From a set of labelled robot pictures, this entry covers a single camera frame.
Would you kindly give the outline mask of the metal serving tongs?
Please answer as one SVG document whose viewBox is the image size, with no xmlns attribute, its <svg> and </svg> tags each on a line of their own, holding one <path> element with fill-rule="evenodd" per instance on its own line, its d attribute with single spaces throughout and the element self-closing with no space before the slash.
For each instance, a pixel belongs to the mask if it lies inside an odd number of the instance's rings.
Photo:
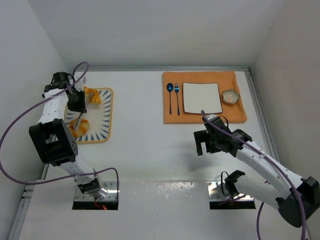
<svg viewBox="0 0 320 240">
<path fill-rule="evenodd" d="M 93 92 L 89 93 L 88 96 L 87 96 L 87 101 L 86 101 L 87 106 L 86 106 L 86 108 L 88 107 L 88 105 L 89 105 L 89 103 L 90 103 L 92 98 L 93 98 Z M 84 116 L 84 113 L 80 113 L 80 115 L 76 119 L 76 122 L 74 124 L 74 129 L 75 130 L 77 130 L 79 128 L 83 116 Z"/>
</svg>

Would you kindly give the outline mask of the curled striped croissant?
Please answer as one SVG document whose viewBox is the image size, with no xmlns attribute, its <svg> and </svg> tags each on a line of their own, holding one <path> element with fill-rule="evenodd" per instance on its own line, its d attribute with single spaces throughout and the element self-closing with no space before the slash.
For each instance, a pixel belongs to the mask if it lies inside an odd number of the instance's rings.
<svg viewBox="0 0 320 240">
<path fill-rule="evenodd" d="M 73 137 L 79 138 L 84 136 L 90 128 L 89 121 L 84 118 L 81 119 L 80 123 L 77 125 L 77 128 L 75 128 L 75 123 L 76 119 L 73 119 L 68 126 Z"/>
</svg>

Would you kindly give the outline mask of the long striped croissant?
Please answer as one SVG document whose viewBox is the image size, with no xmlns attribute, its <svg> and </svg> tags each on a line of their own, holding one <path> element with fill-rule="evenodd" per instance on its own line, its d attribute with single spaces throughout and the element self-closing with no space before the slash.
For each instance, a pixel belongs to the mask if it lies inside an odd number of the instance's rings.
<svg viewBox="0 0 320 240">
<path fill-rule="evenodd" d="M 97 89 L 84 86 L 84 94 L 89 103 L 94 105 L 102 104 L 100 92 Z"/>
</svg>

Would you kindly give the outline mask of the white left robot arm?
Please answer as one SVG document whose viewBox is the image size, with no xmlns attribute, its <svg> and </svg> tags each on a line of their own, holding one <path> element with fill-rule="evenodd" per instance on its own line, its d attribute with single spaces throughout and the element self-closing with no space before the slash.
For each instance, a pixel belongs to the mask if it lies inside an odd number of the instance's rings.
<svg viewBox="0 0 320 240">
<path fill-rule="evenodd" d="M 76 138 L 64 121 L 66 110 L 87 112 L 83 82 L 76 82 L 69 73 L 56 72 L 42 96 L 46 102 L 41 117 L 28 130 L 41 161 L 65 170 L 82 194 L 98 198 L 102 186 L 97 173 L 79 157 Z"/>
</svg>

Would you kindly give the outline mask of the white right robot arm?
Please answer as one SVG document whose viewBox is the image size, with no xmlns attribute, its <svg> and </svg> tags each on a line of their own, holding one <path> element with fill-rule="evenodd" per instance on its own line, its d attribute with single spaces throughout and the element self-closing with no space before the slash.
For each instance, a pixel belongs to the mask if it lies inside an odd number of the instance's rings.
<svg viewBox="0 0 320 240">
<path fill-rule="evenodd" d="M 194 132 L 196 151 L 203 154 L 224 152 L 242 161 L 263 179 L 255 180 L 241 170 L 230 173 L 222 189 L 231 197 L 252 196 L 276 209 L 291 226 L 306 226 L 306 221 L 320 207 L 320 184 L 309 176 L 304 178 L 273 159 L 250 135 L 241 129 L 231 131 L 221 117 L 203 115 L 204 130 Z"/>
</svg>

